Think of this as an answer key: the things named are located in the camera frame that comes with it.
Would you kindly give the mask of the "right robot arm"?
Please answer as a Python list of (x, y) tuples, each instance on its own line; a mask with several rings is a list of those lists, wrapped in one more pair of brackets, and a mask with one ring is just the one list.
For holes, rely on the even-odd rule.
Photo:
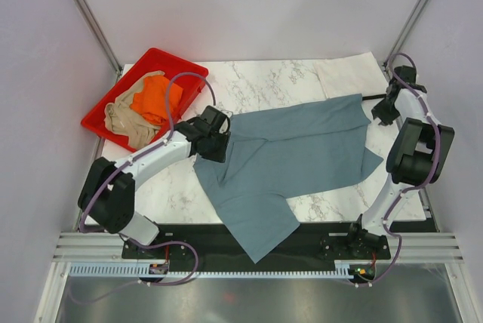
[(432, 114), (426, 95), (426, 88), (417, 84), (416, 68), (397, 66), (386, 96), (371, 110), (382, 125), (400, 118), (402, 126), (386, 158), (388, 176), (383, 188), (345, 237), (350, 257), (390, 258), (390, 226), (407, 200), (441, 174), (455, 132)]

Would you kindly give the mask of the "grey-blue t-shirt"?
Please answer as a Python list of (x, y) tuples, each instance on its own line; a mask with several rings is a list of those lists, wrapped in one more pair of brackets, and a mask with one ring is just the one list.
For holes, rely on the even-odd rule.
[(381, 164), (366, 148), (362, 96), (234, 115), (223, 163), (194, 171), (217, 216), (258, 263), (299, 222), (287, 200), (359, 184)]

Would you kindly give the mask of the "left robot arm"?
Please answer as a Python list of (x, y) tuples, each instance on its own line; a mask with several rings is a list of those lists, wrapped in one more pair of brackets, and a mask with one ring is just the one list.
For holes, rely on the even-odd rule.
[(160, 171), (193, 155), (224, 162), (230, 124), (229, 116), (207, 106), (201, 115), (171, 125), (160, 140), (124, 158), (96, 159), (78, 198), (79, 230), (85, 231), (85, 221), (91, 217), (103, 230), (138, 243), (148, 257), (159, 257), (165, 251), (165, 238), (154, 222), (136, 212), (136, 191)]

